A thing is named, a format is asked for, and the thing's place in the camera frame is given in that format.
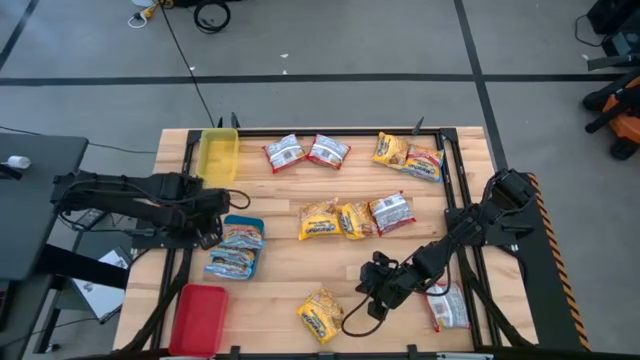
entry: concrete floor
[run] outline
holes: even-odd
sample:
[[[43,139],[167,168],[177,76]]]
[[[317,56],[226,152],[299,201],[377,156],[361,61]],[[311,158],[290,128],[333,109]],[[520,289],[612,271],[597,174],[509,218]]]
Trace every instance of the concrete floor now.
[[[538,175],[592,348],[640,354],[633,335],[640,323],[634,306],[640,290],[633,285],[640,157],[617,162],[608,155],[611,134],[582,130],[592,115],[579,101],[605,83],[584,77],[488,82],[483,99],[470,76],[456,1],[245,0],[230,4],[233,19],[218,35],[197,31],[187,10],[167,14],[197,76],[391,74],[371,78],[380,81],[245,78],[201,85],[213,117],[228,119],[234,111],[243,127],[413,125],[421,116],[424,125],[486,126],[493,121],[485,117],[488,100],[508,164]],[[583,57],[603,53],[573,38],[573,21],[593,2],[461,1],[481,70],[490,75],[585,74]],[[0,0],[0,48],[28,4]],[[0,84],[7,78],[50,82],[0,86],[0,125],[140,150],[154,150],[163,128],[208,126],[192,85],[95,85],[96,78],[188,76],[161,14],[144,29],[127,27],[137,9],[129,0],[40,1],[10,56],[0,56],[6,60],[0,61]],[[582,36],[596,41],[590,26],[582,25]],[[393,74],[445,74],[459,81],[401,81]],[[87,85],[55,86],[62,78],[85,79]],[[493,140],[496,149],[495,134]],[[83,168],[147,175],[153,160],[90,148]],[[70,246],[72,239],[56,227],[50,242]],[[83,317],[63,312],[60,323]],[[59,352],[25,358],[105,353],[116,324],[117,318],[104,326],[85,322],[57,329]]]

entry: red tray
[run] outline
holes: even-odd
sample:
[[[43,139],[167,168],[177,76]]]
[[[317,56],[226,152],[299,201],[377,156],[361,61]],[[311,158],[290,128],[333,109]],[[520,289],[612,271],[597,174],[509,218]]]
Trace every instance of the red tray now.
[[[185,285],[173,322],[169,353],[178,356],[214,356],[220,345],[226,311],[227,292],[223,288]]]

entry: wooden tabletop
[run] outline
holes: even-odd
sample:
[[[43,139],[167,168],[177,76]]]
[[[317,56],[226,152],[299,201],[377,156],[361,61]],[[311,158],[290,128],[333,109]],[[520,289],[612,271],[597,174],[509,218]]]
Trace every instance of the wooden tabletop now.
[[[154,172],[181,171],[187,133],[187,129],[164,130]],[[486,180],[494,173],[487,141],[481,127],[460,127],[458,135],[471,195],[478,201]],[[249,194],[252,203],[249,209],[232,213],[259,217],[265,222],[266,245],[256,275],[250,281],[208,281],[203,269],[209,251],[197,250],[189,279],[190,283],[222,286],[229,293],[219,353],[228,353],[232,345],[241,346],[243,353],[404,352],[407,344],[416,344],[419,351],[472,350],[468,329],[434,331],[425,299],[417,294],[392,310],[377,332],[364,338],[338,334],[329,343],[320,345],[296,316],[296,309],[304,299],[321,287],[334,293],[345,312],[350,311],[363,299],[354,289],[359,283],[360,266],[371,259],[373,251],[402,260],[420,245],[446,234],[443,216],[446,198],[442,184],[373,163],[371,155],[376,136],[335,138],[352,146],[341,170],[304,161],[277,175],[271,173],[262,146],[278,139],[241,138],[238,173],[231,187]],[[407,140],[435,148],[433,136],[407,137]],[[299,137],[299,141],[308,150],[313,137]],[[456,174],[451,164],[450,169]],[[457,177],[452,179],[456,202],[460,205]],[[348,240],[343,236],[297,240],[298,210],[307,202],[334,197],[339,197],[342,204],[370,201],[398,190],[404,191],[416,223],[382,237],[363,240]],[[525,338],[537,342],[517,261],[495,248],[486,247],[483,251],[495,302]],[[165,254],[165,250],[151,250],[131,270],[114,348],[127,344],[156,306]],[[451,260],[451,276],[454,281],[460,277],[455,256]],[[481,305],[478,310],[483,340],[489,344]],[[162,346],[169,344],[173,313],[172,308],[167,311]],[[374,325],[366,308],[347,323],[351,332],[364,332]]]

